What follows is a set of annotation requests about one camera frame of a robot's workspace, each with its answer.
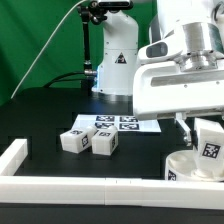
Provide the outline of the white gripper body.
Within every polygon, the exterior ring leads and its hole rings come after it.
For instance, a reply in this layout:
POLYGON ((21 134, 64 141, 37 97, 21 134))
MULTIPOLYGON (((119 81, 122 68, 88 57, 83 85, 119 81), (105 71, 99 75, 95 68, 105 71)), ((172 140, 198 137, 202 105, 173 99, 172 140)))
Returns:
POLYGON ((218 27, 179 25, 141 48, 133 82, 140 120, 224 114, 224 48, 218 27))

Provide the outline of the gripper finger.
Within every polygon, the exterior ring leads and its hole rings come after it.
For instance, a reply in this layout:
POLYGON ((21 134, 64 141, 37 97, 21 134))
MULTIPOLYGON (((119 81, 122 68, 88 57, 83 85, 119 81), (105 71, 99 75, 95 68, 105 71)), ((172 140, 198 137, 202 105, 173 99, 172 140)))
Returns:
POLYGON ((180 128, 183 135, 183 141, 187 146, 192 145, 191 130, 186 124, 186 114, 178 112, 175 114, 175 124, 180 128))

